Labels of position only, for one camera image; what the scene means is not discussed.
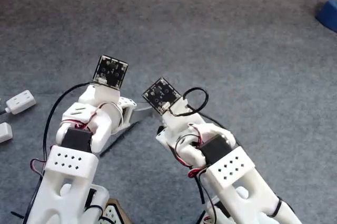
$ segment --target white robotic arm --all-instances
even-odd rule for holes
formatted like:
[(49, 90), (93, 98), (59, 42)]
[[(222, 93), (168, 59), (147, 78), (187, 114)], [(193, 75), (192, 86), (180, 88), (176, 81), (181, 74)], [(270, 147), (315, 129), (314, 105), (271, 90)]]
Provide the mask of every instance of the white robotic arm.
[[(188, 105), (185, 95), (180, 96), (163, 78), (143, 97), (161, 115), (164, 124), (156, 139), (181, 164), (193, 168), (189, 177), (204, 173), (204, 182), (212, 187), (227, 212), (228, 218), (215, 206), (214, 199), (206, 204), (209, 217), (205, 223), (301, 224), (289, 205), (263, 180), (230, 131), (205, 123)], [(233, 183), (239, 180), (244, 188), (234, 188)]]
[(101, 56), (86, 91), (62, 116), (44, 166), (41, 185), (27, 224), (124, 223), (113, 206), (104, 213), (108, 191), (92, 184), (98, 165), (95, 153), (103, 150), (110, 135), (151, 114), (150, 107), (120, 96), (127, 64)]

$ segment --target white plug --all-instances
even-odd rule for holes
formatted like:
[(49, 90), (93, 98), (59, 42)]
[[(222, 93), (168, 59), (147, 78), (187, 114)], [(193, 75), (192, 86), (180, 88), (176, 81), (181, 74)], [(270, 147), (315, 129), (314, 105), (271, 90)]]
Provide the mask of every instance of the white plug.
[(0, 143), (13, 138), (12, 127), (8, 123), (0, 124)]
[(7, 113), (18, 114), (36, 104), (36, 101), (29, 90), (21, 92), (6, 102)]

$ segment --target red wire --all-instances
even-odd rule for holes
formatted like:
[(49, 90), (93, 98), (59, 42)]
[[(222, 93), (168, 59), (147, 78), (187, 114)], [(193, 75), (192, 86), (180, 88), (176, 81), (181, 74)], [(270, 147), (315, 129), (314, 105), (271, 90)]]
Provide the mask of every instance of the red wire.
[(187, 174), (187, 176), (189, 178), (194, 178), (196, 175), (198, 175), (198, 173), (201, 171), (202, 169), (199, 168), (195, 168), (189, 171), (189, 173)]
[(198, 132), (198, 134), (199, 134), (198, 145), (200, 146), (201, 143), (203, 142), (203, 140), (202, 140), (202, 135), (201, 135), (199, 129), (198, 129), (196, 126), (192, 125), (192, 127), (193, 127), (193, 128)]

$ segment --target circuit board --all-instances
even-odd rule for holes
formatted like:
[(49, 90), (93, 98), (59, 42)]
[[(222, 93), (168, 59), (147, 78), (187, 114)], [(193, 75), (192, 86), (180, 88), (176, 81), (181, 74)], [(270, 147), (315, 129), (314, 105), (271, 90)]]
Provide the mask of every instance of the circuit board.
[(128, 64), (120, 60), (102, 55), (93, 77), (93, 82), (104, 84), (119, 90)]
[(163, 115), (167, 108), (181, 97), (179, 92), (164, 78), (158, 79), (142, 96), (160, 115)]

